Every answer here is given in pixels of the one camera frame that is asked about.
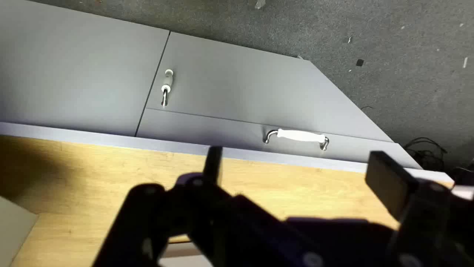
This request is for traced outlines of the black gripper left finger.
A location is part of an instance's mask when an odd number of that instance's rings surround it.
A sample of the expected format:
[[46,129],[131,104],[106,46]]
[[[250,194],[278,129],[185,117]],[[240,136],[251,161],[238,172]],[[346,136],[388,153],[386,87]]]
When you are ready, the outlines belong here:
[[183,173],[166,190],[137,184],[126,196],[93,267],[158,267],[169,239],[186,234],[214,267],[259,267],[277,261],[244,197],[217,185],[222,148],[210,147],[201,172]]

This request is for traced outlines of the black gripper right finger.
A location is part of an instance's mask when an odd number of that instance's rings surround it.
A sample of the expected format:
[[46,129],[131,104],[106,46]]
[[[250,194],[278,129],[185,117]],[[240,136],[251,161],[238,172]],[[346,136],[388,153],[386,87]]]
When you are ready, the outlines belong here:
[[392,267],[474,267],[474,202],[410,175],[383,151],[371,151],[366,184],[398,222],[386,261]]

